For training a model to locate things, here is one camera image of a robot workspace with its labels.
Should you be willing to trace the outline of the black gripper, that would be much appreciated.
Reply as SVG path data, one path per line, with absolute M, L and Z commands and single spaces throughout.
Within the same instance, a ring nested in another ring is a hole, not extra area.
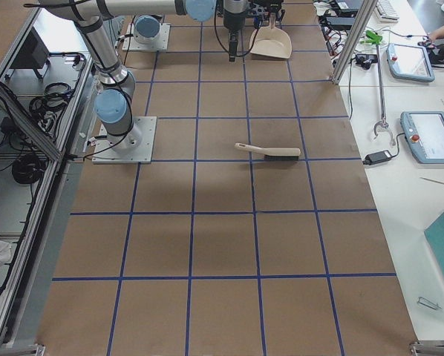
M 285 10 L 282 7 L 283 0 L 249 0 L 248 18 L 256 19 L 257 22 L 265 22 L 270 15 L 275 15 L 277 22 L 284 19 Z
M 229 54 L 229 62 L 235 62 L 238 56 L 238 40 L 239 40 L 239 31 L 229 31 L 228 37 L 228 54 Z

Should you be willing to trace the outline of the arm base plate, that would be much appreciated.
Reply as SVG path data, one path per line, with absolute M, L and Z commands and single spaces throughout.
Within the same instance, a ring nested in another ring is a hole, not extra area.
M 134 126 L 125 139 L 108 135 L 103 124 L 99 135 L 106 138 L 98 140 L 95 145 L 97 152 L 91 157 L 94 164 L 149 164 L 152 160 L 154 138 L 157 127 L 156 116 L 134 116 Z
M 152 29 L 149 25 L 134 24 L 128 28 L 123 41 L 123 50 L 140 52 L 167 51 L 170 24 L 162 23 Z

